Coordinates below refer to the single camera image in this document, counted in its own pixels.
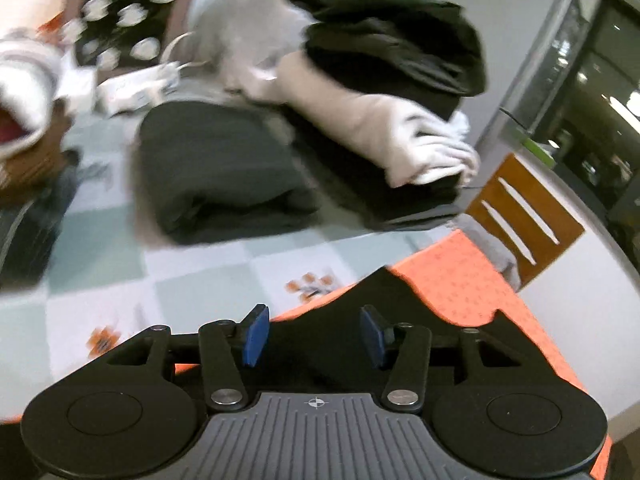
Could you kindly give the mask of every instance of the crosshair marking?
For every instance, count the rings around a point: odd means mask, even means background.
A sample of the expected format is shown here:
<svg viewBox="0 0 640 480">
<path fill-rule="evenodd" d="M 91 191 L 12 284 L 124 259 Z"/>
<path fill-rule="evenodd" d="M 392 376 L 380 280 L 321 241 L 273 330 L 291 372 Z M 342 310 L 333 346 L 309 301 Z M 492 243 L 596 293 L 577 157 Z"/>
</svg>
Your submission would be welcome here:
<svg viewBox="0 0 640 480">
<path fill-rule="evenodd" d="M 313 399 L 305 402 L 305 404 L 308 404 L 309 406 L 317 410 L 318 408 L 322 408 L 325 404 L 328 404 L 328 402 L 325 402 L 322 399 L 318 399 L 317 397 L 314 397 Z"/>
</svg>

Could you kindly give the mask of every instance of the gray ribbed plate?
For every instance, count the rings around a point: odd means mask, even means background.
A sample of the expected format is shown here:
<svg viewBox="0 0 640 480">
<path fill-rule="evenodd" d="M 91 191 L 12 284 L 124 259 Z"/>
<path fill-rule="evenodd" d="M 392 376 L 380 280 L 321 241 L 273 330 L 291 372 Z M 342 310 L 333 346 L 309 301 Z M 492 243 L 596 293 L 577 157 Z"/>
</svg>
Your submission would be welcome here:
<svg viewBox="0 0 640 480">
<path fill-rule="evenodd" d="M 415 415 L 369 394 L 262 394 L 216 415 L 180 460 L 153 480 L 480 480 L 443 451 Z M 586 474 L 571 480 L 589 480 Z"/>
</svg>

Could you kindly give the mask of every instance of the orange flower pattern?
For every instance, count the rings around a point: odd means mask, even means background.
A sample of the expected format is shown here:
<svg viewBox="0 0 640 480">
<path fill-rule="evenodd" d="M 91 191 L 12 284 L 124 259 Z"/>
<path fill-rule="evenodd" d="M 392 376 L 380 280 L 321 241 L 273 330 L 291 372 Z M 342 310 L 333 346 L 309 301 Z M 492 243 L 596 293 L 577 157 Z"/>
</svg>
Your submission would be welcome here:
<svg viewBox="0 0 640 480">
<path fill-rule="evenodd" d="M 292 280 L 285 285 L 287 292 L 299 293 L 298 297 L 302 303 L 309 303 L 314 298 L 333 292 L 338 287 L 331 273 L 318 278 L 312 272 L 306 273 L 300 280 Z"/>
<path fill-rule="evenodd" d="M 103 329 L 96 328 L 86 345 L 89 349 L 89 359 L 95 359 L 114 348 L 120 340 L 120 332 L 116 332 L 110 326 Z"/>
</svg>

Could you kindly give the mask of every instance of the chair backrest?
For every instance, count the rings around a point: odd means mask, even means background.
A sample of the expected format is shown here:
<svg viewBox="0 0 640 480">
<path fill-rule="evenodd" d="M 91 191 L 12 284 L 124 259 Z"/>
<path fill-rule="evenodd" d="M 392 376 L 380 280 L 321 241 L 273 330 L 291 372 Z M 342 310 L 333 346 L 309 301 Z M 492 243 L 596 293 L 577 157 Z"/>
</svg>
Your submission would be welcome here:
<svg viewBox="0 0 640 480">
<path fill-rule="evenodd" d="M 516 256 L 522 286 L 584 232 L 514 155 L 503 162 L 466 212 Z"/>
</svg>

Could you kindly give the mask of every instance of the folded white towel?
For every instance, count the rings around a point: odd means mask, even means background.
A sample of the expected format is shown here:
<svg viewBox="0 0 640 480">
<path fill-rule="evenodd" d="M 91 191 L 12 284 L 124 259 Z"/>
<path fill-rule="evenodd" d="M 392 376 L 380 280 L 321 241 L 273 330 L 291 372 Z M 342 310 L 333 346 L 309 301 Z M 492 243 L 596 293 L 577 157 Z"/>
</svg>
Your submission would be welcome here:
<svg viewBox="0 0 640 480">
<path fill-rule="evenodd" d="M 347 89 L 304 52 L 282 58 L 276 81 L 292 108 L 327 137 L 383 168 L 391 187 L 455 174 L 464 186 L 478 174 L 480 159 L 463 142 L 469 122 L 460 111 L 447 123 L 413 101 Z"/>
</svg>

